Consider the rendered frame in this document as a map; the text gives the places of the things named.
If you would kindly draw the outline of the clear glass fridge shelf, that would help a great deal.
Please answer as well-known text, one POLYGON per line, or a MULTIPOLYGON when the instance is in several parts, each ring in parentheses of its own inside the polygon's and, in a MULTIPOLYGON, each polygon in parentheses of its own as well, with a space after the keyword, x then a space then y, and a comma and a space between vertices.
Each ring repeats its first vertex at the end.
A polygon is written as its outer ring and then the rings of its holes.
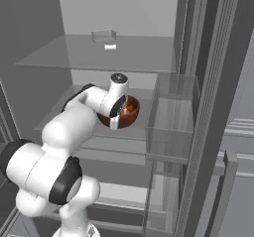
POLYGON ((177 73, 173 38, 118 36, 115 45, 106 50, 89 35, 62 35, 17 66, 177 73))
MULTIPOLYGON (((72 85, 52 107, 51 111, 40 121, 40 123, 36 126, 36 130, 42 131, 45 125, 61 112, 64 103, 80 89, 80 85, 72 85)), ((129 94, 134 96, 140 102, 140 110, 135 122, 131 126, 119 129, 117 131, 110 130, 101 122, 98 122, 97 128, 93 133, 94 137, 109 137, 134 140, 146 139, 146 125, 149 120, 154 89, 130 88, 129 94)))

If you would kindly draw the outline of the brown bowl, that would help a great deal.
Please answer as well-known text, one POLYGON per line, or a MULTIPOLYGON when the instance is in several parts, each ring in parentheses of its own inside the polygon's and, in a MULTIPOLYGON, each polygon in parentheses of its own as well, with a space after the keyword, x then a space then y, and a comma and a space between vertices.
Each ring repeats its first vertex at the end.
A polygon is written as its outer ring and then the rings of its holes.
MULTIPOLYGON (((120 116, 118 129, 123 129, 126 127, 131 126, 137 119, 139 110, 140 110, 140 102, 138 99, 136 99, 134 96, 128 95, 127 96, 127 104, 125 108, 121 111, 121 113, 117 116, 120 116), (129 112, 127 110, 127 104, 133 104, 134 105, 134 111, 129 112)), ((105 117, 101 114, 98 114, 99 121, 104 125, 110 128, 110 119, 109 117, 105 117)))

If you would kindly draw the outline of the grey fridge drawer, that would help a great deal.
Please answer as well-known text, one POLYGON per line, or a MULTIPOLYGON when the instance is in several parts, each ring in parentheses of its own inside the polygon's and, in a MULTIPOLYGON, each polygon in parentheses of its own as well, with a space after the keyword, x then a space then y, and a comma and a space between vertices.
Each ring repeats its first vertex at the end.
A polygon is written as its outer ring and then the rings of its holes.
POLYGON ((143 209, 147 195, 149 167, 142 140, 95 137, 76 155, 83 172, 100 182, 97 204, 143 209))

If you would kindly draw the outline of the clear fridge door bin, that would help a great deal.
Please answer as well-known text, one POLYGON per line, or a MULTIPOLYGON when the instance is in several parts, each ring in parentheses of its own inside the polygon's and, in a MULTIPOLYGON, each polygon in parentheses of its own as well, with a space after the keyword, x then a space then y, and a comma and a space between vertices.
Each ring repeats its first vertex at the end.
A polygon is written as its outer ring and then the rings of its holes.
POLYGON ((197 78, 160 74, 146 126, 146 159, 185 165, 191 149, 199 88, 197 78))
POLYGON ((174 237, 182 188, 182 165, 150 162, 142 237, 174 237))

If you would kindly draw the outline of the clear plastic container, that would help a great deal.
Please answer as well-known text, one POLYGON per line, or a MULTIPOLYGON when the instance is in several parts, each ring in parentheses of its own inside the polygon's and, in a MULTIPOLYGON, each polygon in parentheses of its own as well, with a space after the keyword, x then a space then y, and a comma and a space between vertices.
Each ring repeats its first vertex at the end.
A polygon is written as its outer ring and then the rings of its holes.
POLYGON ((106 43, 116 41, 116 32, 112 29, 98 30, 91 33, 92 40, 96 43, 106 43))

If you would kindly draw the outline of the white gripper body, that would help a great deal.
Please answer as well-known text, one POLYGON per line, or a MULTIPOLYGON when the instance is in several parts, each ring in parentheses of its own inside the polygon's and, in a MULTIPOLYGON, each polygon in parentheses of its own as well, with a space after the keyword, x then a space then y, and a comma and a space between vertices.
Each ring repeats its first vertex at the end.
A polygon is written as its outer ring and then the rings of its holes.
POLYGON ((120 116, 115 116, 115 117, 110 119, 110 129, 111 130, 117 130, 118 129, 119 119, 120 119, 120 116))

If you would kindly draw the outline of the grey cupboard door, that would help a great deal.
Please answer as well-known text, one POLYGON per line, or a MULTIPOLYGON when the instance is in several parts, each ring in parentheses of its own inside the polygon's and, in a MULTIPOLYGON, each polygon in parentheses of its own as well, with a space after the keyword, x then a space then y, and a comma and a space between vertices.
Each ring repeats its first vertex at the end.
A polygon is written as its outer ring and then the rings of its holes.
POLYGON ((224 172, 224 151, 233 152, 238 163, 225 212, 216 237, 254 237, 254 117, 234 117, 227 124, 208 193, 194 237, 205 237, 215 202, 220 175, 224 172))

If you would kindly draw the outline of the grey fridge door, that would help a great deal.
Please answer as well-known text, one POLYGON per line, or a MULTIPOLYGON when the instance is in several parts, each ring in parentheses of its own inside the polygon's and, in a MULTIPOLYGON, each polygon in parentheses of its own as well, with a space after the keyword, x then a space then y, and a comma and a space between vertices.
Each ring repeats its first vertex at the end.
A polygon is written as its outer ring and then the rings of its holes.
POLYGON ((254 28, 254 0, 218 0, 174 237, 194 237, 254 28))

